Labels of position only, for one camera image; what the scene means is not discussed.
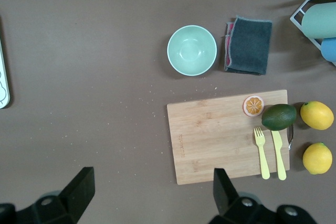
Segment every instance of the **bowl rim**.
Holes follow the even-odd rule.
[[[196,73],[196,74],[187,74],[187,73],[183,73],[182,71],[178,70],[178,69],[173,65],[173,63],[171,62],[170,55],[169,55],[169,46],[170,46],[170,42],[171,42],[172,38],[174,37],[174,35],[175,35],[176,33],[178,33],[180,30],[185,29],[185,28],[188,28],[188,27],[197,27],[197,28],[202,29],[202,30],[205,31],[206,33],[208,33],[208,34],[210,35],[210,37],[211,37],[211,39],[212,39],[212,41],[213,41],[213,43],[214,43],[214,47],[215,47],[215,55],[214,55],[214,57],[213,57],[213,60],[212,60],[211,64],[209,65],[209,67],[206,68],[204,71],[199,72],[199,73]],[[176,30],[176,31],[173,33],[173,35],[170,37],[169,42],[168,42],[168,45],[167,45],[167,56],[168,56],[168,60],[169,60],[169,62],[170,62],[170,65],[171,65],[177,72],[179,72],[179,73],[181,73],[181,74],[183,74],[183,75],[185,75],[185,76],[199,76],[199,75],[205,73],[206,71],[208,71],[208,70],[212,67],[212,65],[214,64],[214,62],[215,62],[215,60],[216,60],[216,58],[217,58],[217,44],[216,44],[216,40],[215,40],[214,36],[213,36],[207,29],[205,29],[205,28],[202,27],[202,26],[198,26],[198,25],[187,25],[187,26],[183,26],[183,27],[179,28],[178,30]]]

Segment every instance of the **screw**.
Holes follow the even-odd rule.
[[[241,203],[243,203],[243,205],[246,206],[246,207],[251,207],[251,206],[253,206],[253,202],[252,202],[250,199],[248,199],[248,198],[244,198],[244,199],[241,201]]]
[[[41,205],[46,206],[46,205],[50,204],[52,202],[52,200],[53,200],[52,198],[46,198],[46,199],[42,200]]]
[[[286,207],[285,208],[285,212],[288,214],[288,215],[291,215],[291,216],[297,216],[298,215],[298,212],[296,212],[296,210],[292,207]]]

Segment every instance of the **folded cloth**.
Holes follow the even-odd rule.
[[[226,35],[225,71],[266,74],[271,30],[270,20],[237,16]]]

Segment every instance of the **white tray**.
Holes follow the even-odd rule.
[[[4,63],[4,55],[2,53],[2,46],[0,41],[0,109],[9,103],[9,90],[7,75]]]
[[[302,31],[302,26],[301,26],[301,22],[302,22],[302,18],[305,15],[307,9],[310,7],[308,6],[308,2],[310,0],[306,0],[304,1],[304,3],[299,7],[299,9],[297,9],[294,14],[290,17],[290,20],[294,23],[294,25],[296,25],[300,31]],[[317,39],[311,39],[308,38],[319,50],[321,50],[321,40],[317,40]]]

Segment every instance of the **fork handle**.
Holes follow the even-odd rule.
[[[259,157],[260,157],[260,168],[261,168],[261,176],[263,179],[269,179],[269,169],[267,165],[267,160],[264,152],[264,148],[259,147]]]
[[[276,150],[275,150],[276,157],[277,157],[278,178],[280,180],[285,180],[287,175],[286,175],[286,170],[285,170],[284,163],[282,161],[280,150],[281,150],[281,148],[276,148]]]

